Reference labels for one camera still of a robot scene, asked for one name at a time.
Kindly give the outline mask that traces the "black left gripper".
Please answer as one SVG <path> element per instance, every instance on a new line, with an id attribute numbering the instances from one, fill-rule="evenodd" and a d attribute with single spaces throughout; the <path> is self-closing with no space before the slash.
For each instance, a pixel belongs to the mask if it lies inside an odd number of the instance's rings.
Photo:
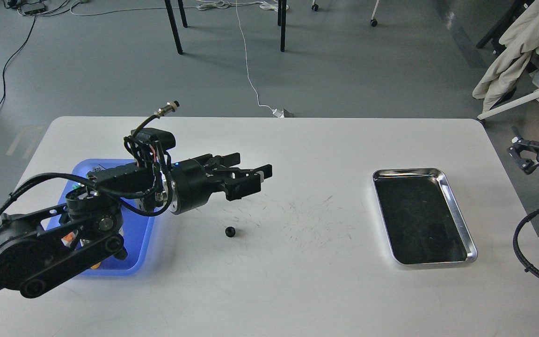
<path id="1" fill-rule="evenodd" d="M 272 165 L 255 169 L 240 169 L 241 154 L 197 156 L 196 158 L 171 163 L 168 186 L 172 192 L 169 210 L 178 215 L 205 205 L 211 194 L 225 192 L 228 201 L 261 192 L 261 185 L 272 177 Z M 227 170 L 223 180 L 215 175 Z"/>

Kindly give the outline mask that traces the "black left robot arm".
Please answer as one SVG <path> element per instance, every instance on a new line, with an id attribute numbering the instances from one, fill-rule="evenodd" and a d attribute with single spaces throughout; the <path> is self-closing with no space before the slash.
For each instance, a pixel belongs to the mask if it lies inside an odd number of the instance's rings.
<path id="1" fill-rule="evenodd" d="M 85 177 L 38 174 L 9 194 L 0 207 L 0 290 L 35 298 L 111 256 L 125 259 L 122 209 L 148 217 L 166 211 L 178 215 L 205 205 L 216 192 L 234 201 L 261 191 L 263 181 L 272 177 L 272 165 L 241 169 L 237 152 L 172 162 L 174 135 L 148 124 L 178 106 L 167 103 L 124 137 L 132 162 Z M 23 194 L 56 178 L 78 184 L 63 203 L 6 214 Z"/>

